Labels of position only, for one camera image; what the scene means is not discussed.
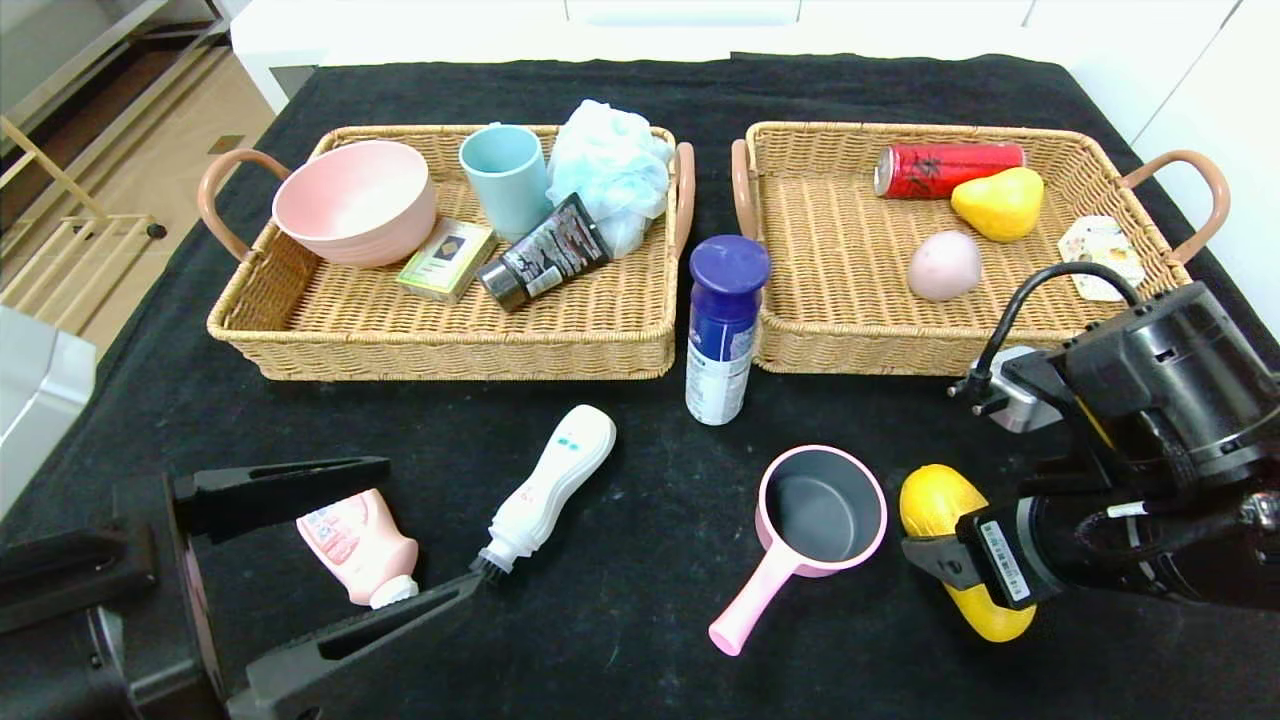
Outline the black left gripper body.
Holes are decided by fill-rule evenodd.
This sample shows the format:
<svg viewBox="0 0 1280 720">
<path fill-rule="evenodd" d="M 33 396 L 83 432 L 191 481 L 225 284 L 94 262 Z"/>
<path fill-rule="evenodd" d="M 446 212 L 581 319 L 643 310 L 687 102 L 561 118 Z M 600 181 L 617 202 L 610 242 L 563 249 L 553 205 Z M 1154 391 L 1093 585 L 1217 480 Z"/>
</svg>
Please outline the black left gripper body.
<svg viewBox="0 0 1280 720">
<path fill-rule="evenodd" d="M 225 684 L 175 482 L 134 477 L 111 489 L 115 524 L 148 542 L 146 582 L 84 610 L 90 638 L 86 719 L 225 719 Z"/>
</svg>

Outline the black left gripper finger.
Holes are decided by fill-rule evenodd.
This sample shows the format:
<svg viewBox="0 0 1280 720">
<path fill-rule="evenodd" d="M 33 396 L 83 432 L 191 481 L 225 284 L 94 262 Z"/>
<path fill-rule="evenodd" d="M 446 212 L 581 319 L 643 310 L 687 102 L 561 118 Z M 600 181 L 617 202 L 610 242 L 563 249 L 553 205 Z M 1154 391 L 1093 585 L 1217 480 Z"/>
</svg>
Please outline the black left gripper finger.
<svg viewBox="0 0 1280 720">
<path fill-rule="evenodd" d="M 232 719 L 355 719 L 375 682 L 390 680 L 411 650 L 440 643 L 467 616 L 483 584 L 467 571 L 410 600 L 323 626 L 246 669 L 248 685 L 227 702 Z"/>
<path fill-rule="evenodd" d="M 196 471 L 173 484 L 179 529 L 221 543 L 264 527 L 293 521 L 390 475 L 383 456 L 332 457 Z"/>
</svg>

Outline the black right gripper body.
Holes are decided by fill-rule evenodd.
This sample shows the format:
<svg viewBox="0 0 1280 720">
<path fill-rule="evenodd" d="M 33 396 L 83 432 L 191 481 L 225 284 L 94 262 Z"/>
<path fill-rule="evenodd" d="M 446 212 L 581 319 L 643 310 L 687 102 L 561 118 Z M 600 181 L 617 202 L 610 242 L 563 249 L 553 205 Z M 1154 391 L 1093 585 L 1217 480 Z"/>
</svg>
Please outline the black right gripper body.
<svg viewBox="0 0 1280 720">
<path fill-rule="evenodd" d="M 1065 592 L 1069 583 L 1059 560 L 1070 547 L 1064 539 L 1066 507 L 1064 497 L 992 503 L 979 496 L 956 520 L 955 534 L 965 555 L 955 588 L 982 588 L 1006 610 L 1030 609 Z"/>
</svg>

